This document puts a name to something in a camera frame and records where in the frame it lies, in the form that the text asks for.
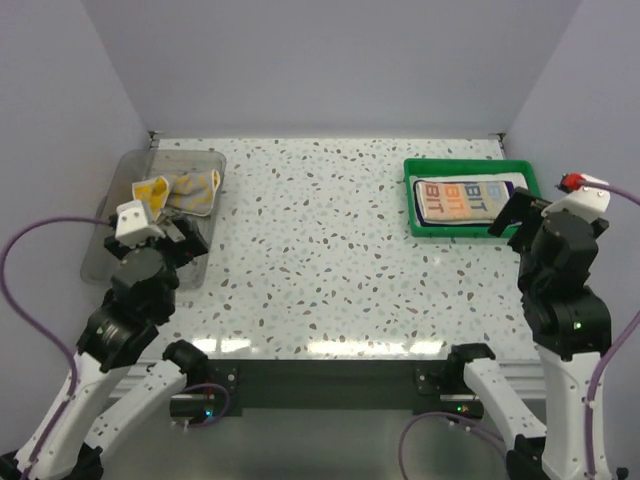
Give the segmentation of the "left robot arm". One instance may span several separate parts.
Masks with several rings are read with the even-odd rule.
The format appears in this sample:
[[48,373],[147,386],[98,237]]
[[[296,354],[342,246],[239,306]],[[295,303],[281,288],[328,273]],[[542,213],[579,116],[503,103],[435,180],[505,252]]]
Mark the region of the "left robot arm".
[[174,314],[179,269],[209,251],[196,222],[183,215],[140,225],[129,239],[119,228],[132,218],[108,222],[114,233],[104,246],[119,265],[76,350],[64,352],[70,371],[41,424],[20,449],[2,455],[4,479],[98,479],[109,449],[153,406],[207,383],[207,355],[179,340],[142,384],[106,405]]

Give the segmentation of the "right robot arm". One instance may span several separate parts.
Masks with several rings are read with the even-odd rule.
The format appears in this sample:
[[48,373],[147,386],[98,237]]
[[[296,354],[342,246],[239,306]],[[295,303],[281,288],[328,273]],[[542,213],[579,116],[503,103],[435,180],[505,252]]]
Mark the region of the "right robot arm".
[[457,392],[476,394],[506,448],[512,479],[613,479],[606,459],[603,362],[612,350],[611,316],[588,287],[610,195],[580,186],[555,202],[518,188],[488,228],[519,254],[517,287],[544,375],[546,419],[539,421],[484,344],[452,347],[443,369]]

